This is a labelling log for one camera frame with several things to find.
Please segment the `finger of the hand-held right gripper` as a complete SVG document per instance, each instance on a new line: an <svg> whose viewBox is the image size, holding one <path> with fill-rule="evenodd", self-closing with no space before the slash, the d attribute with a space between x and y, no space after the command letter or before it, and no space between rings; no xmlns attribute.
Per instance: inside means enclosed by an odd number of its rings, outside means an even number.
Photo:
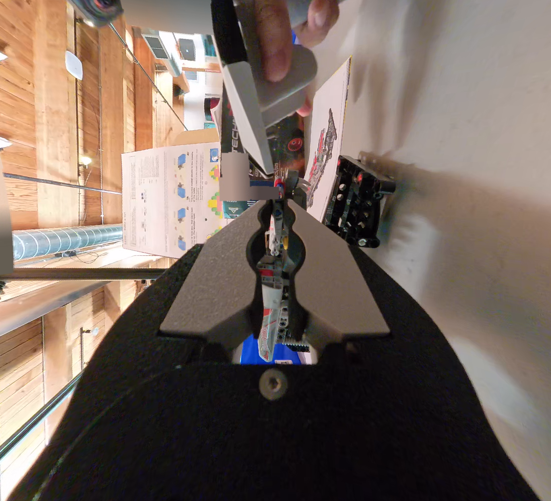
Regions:
<svg viewBox="0 0 551 501"><path fill-rule="evenodd" d="M266 176L274 173L252 69L247 62L222 65L225 90L244 150Z"/></svg>

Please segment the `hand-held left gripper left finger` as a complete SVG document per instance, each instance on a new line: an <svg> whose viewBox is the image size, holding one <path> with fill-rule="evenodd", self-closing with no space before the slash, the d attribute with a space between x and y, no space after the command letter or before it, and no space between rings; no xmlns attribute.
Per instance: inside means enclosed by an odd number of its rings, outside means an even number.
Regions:
<svg viewBox="0 0 551 501"><path fill-rule="evenodd" d="M263 298L258 262L265 254L271 202L260 201L206 241L160 326L162 336L236 349L258 338Z"/></svg>

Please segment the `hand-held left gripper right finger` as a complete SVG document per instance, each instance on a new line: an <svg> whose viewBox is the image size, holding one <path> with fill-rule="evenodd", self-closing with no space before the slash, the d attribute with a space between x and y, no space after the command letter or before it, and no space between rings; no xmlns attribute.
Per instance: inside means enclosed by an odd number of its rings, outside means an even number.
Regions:
<svg viewBox="0 0 551 501"><path fill-rule="evenodd" d="M305 247L295 297L306 311L305 338L314 349L390 333L350 245L306 210L288 202L293 232Z"/></svg>

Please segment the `toy brick vehicle model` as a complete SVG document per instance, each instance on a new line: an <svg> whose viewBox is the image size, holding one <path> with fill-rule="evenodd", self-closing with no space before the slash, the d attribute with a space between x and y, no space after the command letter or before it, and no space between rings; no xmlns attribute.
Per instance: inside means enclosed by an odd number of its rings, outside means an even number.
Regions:
<svg viewBox="0 0 551 501"><path fill-rule="evenodd" d="M394 194L396 182L376 174L363 161L341 155L337 161L335 180L322 223L351 246L377 248L384 198ZM288 309L288 276L294 262L289 241L278 215L280 234L276 234L272 218L266 233L267 252L258 267L262 276L265 304L263 324L258 337L259 362L299 363L294 352L309 352L303 335L291 334Z"/></svg>

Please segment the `grey desk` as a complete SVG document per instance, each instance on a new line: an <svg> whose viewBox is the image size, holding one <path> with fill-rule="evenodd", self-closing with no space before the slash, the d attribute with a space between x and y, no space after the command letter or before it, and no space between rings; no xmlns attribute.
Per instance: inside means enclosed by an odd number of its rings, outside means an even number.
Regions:
<svg viewBox="0 0 551 501"><path fill-rule="evenodd" d="M315 53L316 88L352 57L343 152L397 178L371 257L550 500L550 0L348 0Z"/></svg>

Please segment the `person's right hand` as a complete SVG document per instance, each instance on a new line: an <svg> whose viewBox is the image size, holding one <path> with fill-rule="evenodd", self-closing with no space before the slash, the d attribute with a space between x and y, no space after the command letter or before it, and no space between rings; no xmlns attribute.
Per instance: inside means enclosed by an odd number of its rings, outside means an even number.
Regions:
<svg viewBox="0 0 551 501"><path fill-rule="evenodd" d="M292 27L286 0L253 0L257 35L265 77L281 81L290 70ZM298 26L301 44L313 47L321 43L339 18L337 0L312 0L307 20Z"/></svg>

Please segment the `dark toy box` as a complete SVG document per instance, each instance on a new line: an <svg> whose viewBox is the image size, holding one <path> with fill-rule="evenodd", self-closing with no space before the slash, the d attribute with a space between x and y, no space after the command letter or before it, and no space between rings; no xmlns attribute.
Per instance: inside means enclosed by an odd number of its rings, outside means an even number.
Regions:
<svg viewBox="0 0 551 501"><path fill-rule="evenodd" d="M216 107L212 107L213 116L217 117L217 128L220 136L221 153L246 153L241 142L238 127L231 109L226 90ZM305 173L305 139L304 119L297 113L287 116L278 123L268 127L267 140L274 162L274 173L284 177L287 170L294 170L299 177ZM266 179L249 157L249 178L251 185L270 186L273 180ZM223 215L226 219L237 218L255 204L256 200L223 201Z"/></svg>

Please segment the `blue bin with printed tag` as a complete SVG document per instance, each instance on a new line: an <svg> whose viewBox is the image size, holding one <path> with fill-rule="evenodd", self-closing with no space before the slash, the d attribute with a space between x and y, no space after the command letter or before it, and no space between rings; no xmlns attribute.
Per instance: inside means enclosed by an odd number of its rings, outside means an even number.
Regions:
<svg viewBox="0 0 551 501"><path fill-rule="evenodd" d="M242 345L242 352L240 356L241 364L253 364L253 365L310 365L313 363L312 356L309 352L296 352L291 350L291 347L276 344L273 350L273 357L271 360L264 360L258 352L257 339L250 335L245 339Z"/></svg>

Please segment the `open instruction booklet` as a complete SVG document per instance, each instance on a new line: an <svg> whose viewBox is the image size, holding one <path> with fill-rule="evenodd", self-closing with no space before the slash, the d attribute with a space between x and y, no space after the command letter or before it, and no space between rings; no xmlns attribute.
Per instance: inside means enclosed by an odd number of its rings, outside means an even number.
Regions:
<svg viewBox="0 0 551 501"><path fill-rule="evenodd" d="M322 221L341 154L352 57L319 88L313 99L305 179L310 183L307 212Z"/></svg>

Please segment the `white printed cardboard box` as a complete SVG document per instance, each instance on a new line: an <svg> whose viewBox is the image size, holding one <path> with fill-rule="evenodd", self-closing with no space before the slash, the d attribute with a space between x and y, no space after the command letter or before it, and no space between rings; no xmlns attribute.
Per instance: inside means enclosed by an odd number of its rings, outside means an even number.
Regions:
<svg viewBox="0 0 551 501"><path fill-rule="evenodd" d="M219 193L215 128L185 131L167 146L122 155L122 246L180 258L230 223Z"/></svg>

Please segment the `silver air duct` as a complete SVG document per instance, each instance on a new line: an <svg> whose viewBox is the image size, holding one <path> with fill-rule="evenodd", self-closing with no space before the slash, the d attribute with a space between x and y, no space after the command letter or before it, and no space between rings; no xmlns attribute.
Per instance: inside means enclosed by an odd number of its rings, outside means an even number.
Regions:
<svg viewBox="0 0 551 501"><path fill-rule="evenodd" d="M174 78L179 77L183 72L182 67L178 61L176 61L176 58L169 51L165 43L163 43L159 31L142 29L141 36L155 59L162 61Z"/></svg>
<svg viewBox="0 0 551 501"><path fill-rule="evenodd" d="M122 225L73 226L54 229L25 229L12 232L13 260L70 252L122 240Z"/></svg>

